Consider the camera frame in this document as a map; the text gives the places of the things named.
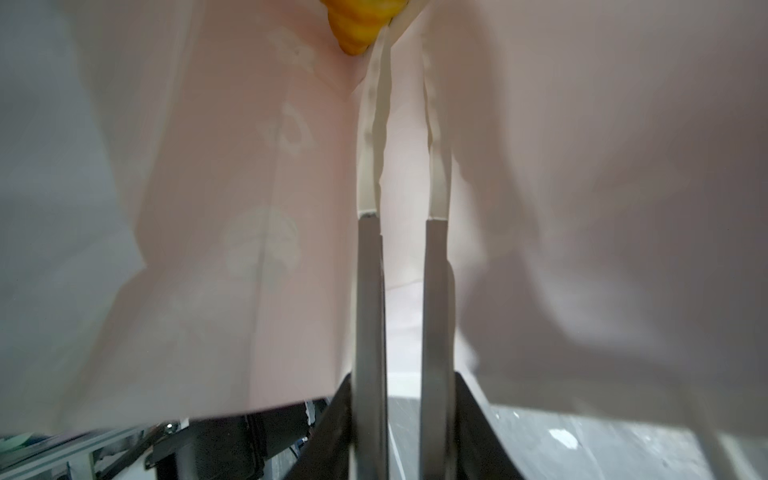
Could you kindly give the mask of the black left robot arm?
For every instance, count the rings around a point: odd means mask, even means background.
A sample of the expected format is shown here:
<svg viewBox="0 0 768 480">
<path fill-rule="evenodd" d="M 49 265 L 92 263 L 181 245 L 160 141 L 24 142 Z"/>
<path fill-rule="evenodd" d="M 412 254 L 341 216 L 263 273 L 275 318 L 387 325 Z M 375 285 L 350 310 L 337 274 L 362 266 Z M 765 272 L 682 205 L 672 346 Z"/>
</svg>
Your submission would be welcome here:
<svg viewBox="0 0 768 480">
<path fill-rule="evenodd" d="M 298 459 L 329 405 L 317 398 L 241 416 L 195 420 L 144 461 L 158 479 L 276 479 Z"/>
</svg>

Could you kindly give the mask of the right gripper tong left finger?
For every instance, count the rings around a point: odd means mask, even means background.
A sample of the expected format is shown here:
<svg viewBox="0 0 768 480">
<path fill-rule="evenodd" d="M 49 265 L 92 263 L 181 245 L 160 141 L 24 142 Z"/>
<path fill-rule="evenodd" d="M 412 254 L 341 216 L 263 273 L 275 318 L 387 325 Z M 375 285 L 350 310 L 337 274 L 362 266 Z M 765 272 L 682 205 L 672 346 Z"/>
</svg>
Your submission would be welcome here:
<svg viewBox="0 0 768 480">
<path fill-rule="evenodd" d="M 357 286 L 351 372 L 350 477 L 387 479 L 388 421 L 386 317 L 380 177 L 390 100 L 389 31 L 370 49 L 362 83 L 357 129 Z"/>
</svg>

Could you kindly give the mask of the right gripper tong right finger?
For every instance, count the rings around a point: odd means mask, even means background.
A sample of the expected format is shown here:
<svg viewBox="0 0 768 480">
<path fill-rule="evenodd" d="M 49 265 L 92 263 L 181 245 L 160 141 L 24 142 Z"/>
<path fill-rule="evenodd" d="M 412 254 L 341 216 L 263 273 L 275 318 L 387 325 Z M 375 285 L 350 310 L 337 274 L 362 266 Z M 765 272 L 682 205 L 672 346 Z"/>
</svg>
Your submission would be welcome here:
<svg viewBox="0 0 768 480">
<path fill-rule="evenodd" d="M 419 474 L 454 479 L 455 382 L 452 274 L 447 259 L 452 151 L 445 125 L 439 68 L 423 49 L 423 81 L 429 153 L 429 202 L 423 278 L 423 326 Z"/>
</svg>

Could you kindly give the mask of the yellow fake croissant bread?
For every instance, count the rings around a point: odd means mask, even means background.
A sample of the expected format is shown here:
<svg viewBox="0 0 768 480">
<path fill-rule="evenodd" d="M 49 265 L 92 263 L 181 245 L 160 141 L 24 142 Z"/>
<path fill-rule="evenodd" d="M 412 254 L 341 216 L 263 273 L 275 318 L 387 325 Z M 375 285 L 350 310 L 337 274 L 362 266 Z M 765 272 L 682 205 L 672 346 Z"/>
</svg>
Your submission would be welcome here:
<svg viewBox="0 0 768 480">
<path fill-rule="evenodd" d="M 382 29 L 389 29 L 395 43 L 420 9 L 418 1 L 408 0 L 322 0 L 330 29 L 349 56 L 364 54 Z"/>
</svg>

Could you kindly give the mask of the red white paper bag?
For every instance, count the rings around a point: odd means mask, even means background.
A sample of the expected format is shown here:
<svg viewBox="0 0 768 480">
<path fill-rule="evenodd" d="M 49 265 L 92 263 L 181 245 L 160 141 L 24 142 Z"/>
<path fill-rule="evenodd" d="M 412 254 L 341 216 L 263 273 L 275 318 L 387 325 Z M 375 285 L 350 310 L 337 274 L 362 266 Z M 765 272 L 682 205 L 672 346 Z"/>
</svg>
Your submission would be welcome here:
<svg viewBox="0 0 768 480">
<path fill-rule="evenodd" d="M 495 404 L 767 431 L 767 5 L 429 1 L 390 27 L 389 387 L 452 161 Z M 369 59 L 318 1 L 1 5 L 1 430 L 229 415 L 350 369 Z"/>
</svg>

